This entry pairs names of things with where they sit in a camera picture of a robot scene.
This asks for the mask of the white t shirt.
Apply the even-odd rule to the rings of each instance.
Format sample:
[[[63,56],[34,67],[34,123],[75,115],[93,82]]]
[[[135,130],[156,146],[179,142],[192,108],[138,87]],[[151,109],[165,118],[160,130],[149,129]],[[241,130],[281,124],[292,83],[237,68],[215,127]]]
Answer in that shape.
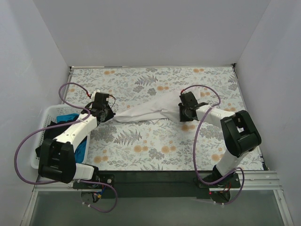
[[[140,122],[151,121],[153,124],[160,119],[169,119],[179,122],[180,91],[173,90],[155,97],[143,104],[137,105],[129,110],[117,113],[113,119],[117,122]]]

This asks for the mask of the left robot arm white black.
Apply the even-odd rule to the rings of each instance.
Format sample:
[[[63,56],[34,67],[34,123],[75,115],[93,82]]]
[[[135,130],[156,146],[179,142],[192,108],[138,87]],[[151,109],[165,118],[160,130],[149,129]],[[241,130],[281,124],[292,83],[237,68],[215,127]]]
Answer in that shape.
[[[69,183],[73,180],[92,180],[96,168],[77,163],[76,148],[102,123],[112,119],[115,113],[109,106],[110,94],[95,91],[74,123],[58,136],[44,139],[40,149],[38,173],[41,177]]]

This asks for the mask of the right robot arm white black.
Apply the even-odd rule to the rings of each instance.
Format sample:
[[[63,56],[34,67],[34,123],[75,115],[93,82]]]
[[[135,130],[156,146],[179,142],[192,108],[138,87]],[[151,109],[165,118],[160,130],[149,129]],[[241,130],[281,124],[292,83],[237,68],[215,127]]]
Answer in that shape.
[[[245,111],[229,112],[214,108],[207,103],[198,103],[192,92],[180,94],[178,104],[180,121],[199,121],[193,143],[193,165],[198,180],[205,185],[215,185],[225,181],[234,174],[237,166],[257,146],[261,144],[261,136],[250,117]],[[212,174],[201,178],[196,164],[196,142],[203,122],[222,129],[226,151],[214,166]]]

